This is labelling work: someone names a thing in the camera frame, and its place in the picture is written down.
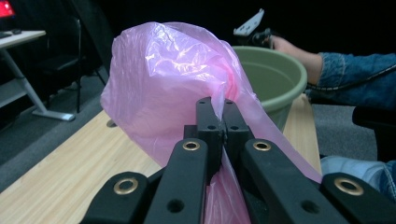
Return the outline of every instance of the gray floor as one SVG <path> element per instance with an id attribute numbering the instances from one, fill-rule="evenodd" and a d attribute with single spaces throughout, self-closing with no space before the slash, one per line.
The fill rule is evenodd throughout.
<path id="1" fill-rule="evenodd" d="M 104 86 L 99 78 L 84 77 L 82 87 L 81 112 L 74 121 L 40 118 L 28 109 L 0 132 L 0 192 L 102 110 L 99 100 Z M 50 109 L 74 113 L 75 102 L 74 91 L 62 91 L 53 97 Z M 352 123 L 353 107 L 313 105 L 313 109 L 321 154 L 375 160 L 374 133 Z"/>

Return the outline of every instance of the plastic bag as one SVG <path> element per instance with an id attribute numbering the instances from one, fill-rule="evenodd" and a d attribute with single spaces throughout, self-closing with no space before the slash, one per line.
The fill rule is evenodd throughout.
<path id="1" fill-rule="evenodd" d="M 211 96 L 218 118 L 224 99 L 234 101 L 256 137 L 277 144 L 307 177 L 320 181 L 263 111 L 233 48 L 205 28 L 144 23 L 116 37 L 112 53 L 102 107 L 161 166 L 183 138 L 184 125 L 195 123 L 195 103 Z M 206 197 L 205 223 L 249 223 L 226 156 Z"/>

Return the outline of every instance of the table surface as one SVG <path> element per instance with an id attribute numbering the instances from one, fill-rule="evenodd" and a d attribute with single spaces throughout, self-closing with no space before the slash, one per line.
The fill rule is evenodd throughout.
<path id="1" fill-rule="evenodd" d="M 14 47 L 16 45 L 22 44 L 26 41 L 31 41 L 34 38 L 39 38 L 42 35 L 45 35 L 45 31 L 22 31 L 19 35 L 12 35 L 9 37 L 0 39 L 0 49 L 8 49 Z"/>
<path id="2" fill-rule="evenodd" d="M 79 223 L 111 176 L 150 176 L 161 168 L 120 128 L 107 127 L 109 121 L 102 111 L 3 191 L 0 223 Z M 284 134 L 320 172 L 313 111 L 304 95 L 293 102 Z"/>

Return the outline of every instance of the green plastic basin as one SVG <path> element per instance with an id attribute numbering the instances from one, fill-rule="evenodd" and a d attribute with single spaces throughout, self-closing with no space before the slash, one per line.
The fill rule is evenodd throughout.
<path id="1" fill-rule="evenodd" d="M 306 87 L 306 71 L 284 53 L 258 47 L 234 46 L 262 108 L 283 132 L 291 104 Z"/>

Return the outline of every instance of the person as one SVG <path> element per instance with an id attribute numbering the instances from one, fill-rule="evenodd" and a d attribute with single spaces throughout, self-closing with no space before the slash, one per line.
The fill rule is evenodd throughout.
<path id="1" fill-rule="evenodd" d="M 355 56 L 313 53 L 272 35 L 273 49 L 297 59 L 307 73 L 307 97 L 345 105 L 364 105 L 396 111 L 396 54 Z M 322 174 L 346 173 L 370 184 L 396 203 L 396 161 L 361 161 L 340 156 L 320 160 Z"/>

